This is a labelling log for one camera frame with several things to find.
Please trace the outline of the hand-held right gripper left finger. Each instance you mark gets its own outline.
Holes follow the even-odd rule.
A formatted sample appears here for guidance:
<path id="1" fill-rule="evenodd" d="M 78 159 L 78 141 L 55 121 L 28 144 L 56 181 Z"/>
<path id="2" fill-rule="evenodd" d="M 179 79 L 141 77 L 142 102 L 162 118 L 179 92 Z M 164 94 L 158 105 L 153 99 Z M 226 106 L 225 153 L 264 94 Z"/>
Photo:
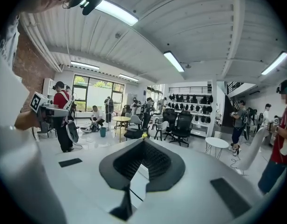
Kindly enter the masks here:
<path id="1" fill-rule="evenodd" d="M 143 159 L 144 140 L 139 139 L 104 157 L 99 164 L 99 172 L 111 188 L 126 190 Z"/>

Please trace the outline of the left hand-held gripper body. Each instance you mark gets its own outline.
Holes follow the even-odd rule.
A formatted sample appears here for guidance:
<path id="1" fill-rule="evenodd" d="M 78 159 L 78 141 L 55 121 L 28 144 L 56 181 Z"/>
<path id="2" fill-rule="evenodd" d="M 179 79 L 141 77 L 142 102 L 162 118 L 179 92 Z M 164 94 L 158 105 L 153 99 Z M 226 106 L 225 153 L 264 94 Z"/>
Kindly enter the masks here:
<path id="1" fill-rule="evenodd" d="M 66 117 L 69 113 L 68 110 L 60 109 L 58 105 L 53 104 L 52 100 L 38 92 L 33 94 L 30 108 L 36 114 L 40 124 L 39 133 L 48 133 L 54 129 L 54 119 Z"/>

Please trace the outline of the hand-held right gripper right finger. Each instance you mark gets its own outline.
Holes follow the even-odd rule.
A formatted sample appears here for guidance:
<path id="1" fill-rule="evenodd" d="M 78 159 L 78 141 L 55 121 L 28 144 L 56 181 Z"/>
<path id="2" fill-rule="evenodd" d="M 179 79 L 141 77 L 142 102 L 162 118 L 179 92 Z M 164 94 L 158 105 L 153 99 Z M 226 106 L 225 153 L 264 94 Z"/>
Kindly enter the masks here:
<path id="1" fill-rule="evenodd" d="M 149 174 L 147 193 L 168 191 L 180 181 L 185 173 L 185 162 L 177 153 L 149 139 L 142 141 L 141 148 L 142 164 Z"/>

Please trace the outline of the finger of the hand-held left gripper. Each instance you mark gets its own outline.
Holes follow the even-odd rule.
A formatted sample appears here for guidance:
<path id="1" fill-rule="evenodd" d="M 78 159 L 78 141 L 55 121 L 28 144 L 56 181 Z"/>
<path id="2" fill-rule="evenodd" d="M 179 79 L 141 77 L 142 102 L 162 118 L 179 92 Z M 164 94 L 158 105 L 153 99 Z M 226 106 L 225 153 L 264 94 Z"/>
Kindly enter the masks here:
<path id="1" fill-rule="evenodd" d="M 74 121 L 72 120 L 68 121 L 68 123 L 66 124 L 66 131 L 68 134 L 68 138 L 73 142 L 73 144 L 77 145 L 79 136 L 78 136 L 77 127 Z"/>

